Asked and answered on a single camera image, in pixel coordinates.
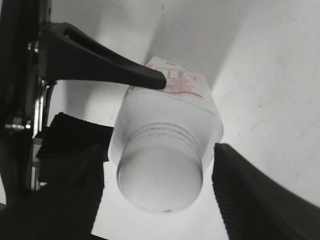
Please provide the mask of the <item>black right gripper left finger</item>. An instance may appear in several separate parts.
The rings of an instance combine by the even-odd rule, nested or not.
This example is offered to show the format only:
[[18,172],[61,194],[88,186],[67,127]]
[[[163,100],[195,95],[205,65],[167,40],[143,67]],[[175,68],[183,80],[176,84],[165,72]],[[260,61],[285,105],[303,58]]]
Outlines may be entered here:
[[104,151],[92,145],[66,173],[0,213],[2,240],[97,240]]

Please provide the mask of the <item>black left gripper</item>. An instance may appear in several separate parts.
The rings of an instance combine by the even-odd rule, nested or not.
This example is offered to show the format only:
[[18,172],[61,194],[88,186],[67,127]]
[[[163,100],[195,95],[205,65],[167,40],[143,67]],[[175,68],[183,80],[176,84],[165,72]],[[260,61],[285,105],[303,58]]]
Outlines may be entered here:
[[[0,11],[0,174],[8,198],[29,192],[34,137],[47,125],[54,88],[54,23],[50,0],[4,0]],[[56,114],[37,157],[74,162],[91,146],[108,162],[113,128]]]

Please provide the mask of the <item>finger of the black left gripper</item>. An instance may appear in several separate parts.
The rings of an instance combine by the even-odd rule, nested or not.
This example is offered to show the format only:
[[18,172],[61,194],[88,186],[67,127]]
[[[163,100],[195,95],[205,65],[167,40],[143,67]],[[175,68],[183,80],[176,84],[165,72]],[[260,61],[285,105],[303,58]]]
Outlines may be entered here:
[[112,82],[153,90],[167,84],[162,72],[113,52],[67,22],[52,23],[41,32],[39,74],[48,82]]

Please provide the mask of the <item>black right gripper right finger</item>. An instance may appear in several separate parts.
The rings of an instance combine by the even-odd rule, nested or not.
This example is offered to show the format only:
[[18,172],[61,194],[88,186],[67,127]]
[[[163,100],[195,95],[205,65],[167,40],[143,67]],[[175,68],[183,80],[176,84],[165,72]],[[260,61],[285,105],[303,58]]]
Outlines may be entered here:
[[318,240],[320,208],[226,143],[214,146],[212,187],[230,240]]

